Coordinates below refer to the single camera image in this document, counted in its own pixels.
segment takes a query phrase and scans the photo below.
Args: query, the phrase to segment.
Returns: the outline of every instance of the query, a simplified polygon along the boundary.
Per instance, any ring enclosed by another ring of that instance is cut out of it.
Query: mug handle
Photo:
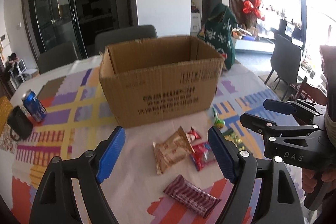
[[[13,136],[13,129],[12,129],[12,128],[11,128],[10,131],[9,131],[9,135],[10,135],[10,137],[13,139],[13,141],[18,142],[19,140],[21,140],[21,137],[20,137],[20,136],[19,136],[18,139],[14,138],[14,136]]]

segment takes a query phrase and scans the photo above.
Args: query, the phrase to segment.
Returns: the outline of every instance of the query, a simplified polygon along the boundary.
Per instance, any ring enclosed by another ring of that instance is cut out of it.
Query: pepsi can
[[[28,90],[23,94],[22,103],[36,122],[41,122],[46,117],[47,111],[37,98],[35,92]]]

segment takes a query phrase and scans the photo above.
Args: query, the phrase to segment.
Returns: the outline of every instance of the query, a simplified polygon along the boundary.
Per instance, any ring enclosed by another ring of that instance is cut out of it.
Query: red balloon
[[[259,8],[261,5],[262,0],[254,0],[254,7]]]
[[[254,5],[252,4],[252,2],[250,2],[249,0],[246,0],[243,2],[243,13],[244,14],[251,14],[253,13],[257,18],[261,19],[261,20],[265,20],[266,17],[263,14],[263,12],[261,12],[258,7],[261,5],[262,0],[254,0]]]
[[[254,6],[253,6],[252,2],[250,2],[249,0],[246,0],[246,1],[244,1],[243,5],[244,5],[244,8],[243,8],[243,13],[244,14],[250,14],[250,13],[253,12]]]
[[[265,15],[263,14],[263,12],[261,12],[259,9],[254,9],[254,11],[253,11],[253,13],[255,14],[255,16],[257,17],[257,18],[259,18],[259,19],[261,19],[261,20],[265,20],[266,19],[266,17],[265,17]]]

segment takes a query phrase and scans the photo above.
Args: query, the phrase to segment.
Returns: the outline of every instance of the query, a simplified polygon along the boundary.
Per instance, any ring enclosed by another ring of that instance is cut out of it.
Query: gray dining chair
[[[133,26],[102,32],[99,33],[94,40],[95,54],[98,55],[99,52],[104,52],[105,47],[109,44],[131,41],[135,39],[157,37],[158,35],[153,25]]]
[[[282,101],[286,97],[290,85],[299,85],[302,81],[298,80],[298,72],[301,63],[301,48],[293,44],[285,37],[277,34],[275,47],[271,57],[272,70],[269,73],[265,85],[275,71],[278,75],[279,82],[283,80],[287,85],[287,89],[282,97]]]
[[[78,60],[78,56],[74,44],[66,42],[40,54],[37,66],[41,75],[50,70],[71,64],[76,60]]]

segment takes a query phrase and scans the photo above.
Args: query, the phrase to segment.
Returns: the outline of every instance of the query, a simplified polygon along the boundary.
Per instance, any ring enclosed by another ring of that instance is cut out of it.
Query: gold snack package
[[[232,128],[229,128],[223,133],[223,137],[227,141],[232,141],[235,146],[238,148],[239,151],[247,150],[246,146],[244,145],[242,139],[233,131]]]
[[[159,175],[194,152],[182,127],[179,127],[165,142],[153,142],[153,148],[156,172]]]

